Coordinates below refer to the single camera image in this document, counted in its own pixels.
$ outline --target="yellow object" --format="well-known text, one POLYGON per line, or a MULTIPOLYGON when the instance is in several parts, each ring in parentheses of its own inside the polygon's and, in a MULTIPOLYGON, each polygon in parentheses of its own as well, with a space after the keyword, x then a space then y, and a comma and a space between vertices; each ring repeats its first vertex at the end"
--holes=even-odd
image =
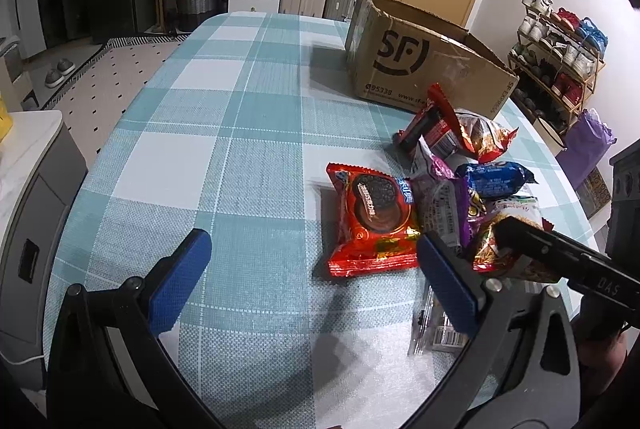
POLYGON ((14 125, 14 119, 9 115, 9 112, 6 110, 6 106, 4 105, 4 101, 2 100, 2 96, 0 96, 0 140, 9 133, 12 125, 14 125))

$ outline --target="white cable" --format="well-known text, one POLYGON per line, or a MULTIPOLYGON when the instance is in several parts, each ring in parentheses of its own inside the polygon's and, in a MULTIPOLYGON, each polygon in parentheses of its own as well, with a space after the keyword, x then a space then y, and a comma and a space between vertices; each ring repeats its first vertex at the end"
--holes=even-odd
POLYGON ((36 357, 29 357, 28 359, 24 359, 23 361, 20 361, 20 362, 13 362, 4 356, 4 353, 2 351, 0 351, 0 357, 2 357, 5 360, 5 362, 7 362, 7 364, 11 364, 11 365, 23 365, 23 364, 28 364, 29 362, 37 361, 38 359, 44 359, 44 355, 38 355, 36 357))

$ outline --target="metal screw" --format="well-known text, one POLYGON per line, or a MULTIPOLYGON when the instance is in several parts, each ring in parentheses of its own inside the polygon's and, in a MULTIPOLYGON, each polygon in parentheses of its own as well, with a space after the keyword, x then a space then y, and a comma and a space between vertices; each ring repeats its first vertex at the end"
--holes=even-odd
POLYGON ((560 291, 558 290, 558 287, 552 284, 546 287, 546 294, 549 297, 553 297, 554 299, 560 297, 560 291))
POLYGON ((127 281, 125 281, 124 284, 127 288, 131 290, 137 290, 142 286, 142 278, 135 275, 127 279, 127 281))
POLYGON ((66 293, 71 296, 74 296, 74 295, 78 295, 81 290, 82 290, 82 285, 78 283, 74 283, 73 285, 69 286, 69 288, 66 289, 66 293))
POLYGON ((500 292, 500 290, 502 290, 502 281, 492 277, 484 282, 484 286, 487 290, 490 290, 492 292, 500 292))

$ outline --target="chocolate cookie picture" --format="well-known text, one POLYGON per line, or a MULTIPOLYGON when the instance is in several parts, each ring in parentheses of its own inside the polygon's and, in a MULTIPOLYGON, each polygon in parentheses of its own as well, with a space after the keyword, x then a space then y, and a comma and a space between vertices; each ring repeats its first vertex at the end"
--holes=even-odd
POLYGON ((398 189, 392 180, 383 176, 364 174, 351 185, 356 198, 354 213, 368 231, 386 234, 402 223, 402 209, 398 204, 398 189))

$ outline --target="tablecloth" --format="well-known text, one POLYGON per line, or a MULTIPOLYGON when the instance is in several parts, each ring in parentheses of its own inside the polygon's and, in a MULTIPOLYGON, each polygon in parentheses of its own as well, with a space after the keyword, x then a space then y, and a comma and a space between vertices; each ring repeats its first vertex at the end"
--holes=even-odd
MULTIPOLYGON (((50 338, 66 287, 145 275, 193 227, 211 262, 167 342, 230 428, 399 427, 450 366, 408 356, 419 271, 330 279, 337 200, 328 162, 395 176, 390 143, 411 114, 353 97, 341 22, 235 12, 175 50, 120 119, 82 185, 52 269, 50 338)), ((538 185, 543 216, 593 246, 577 197, 512 102, 507 160, 538 185)), ((576 297, 562 286, 569 311, 576 297)))

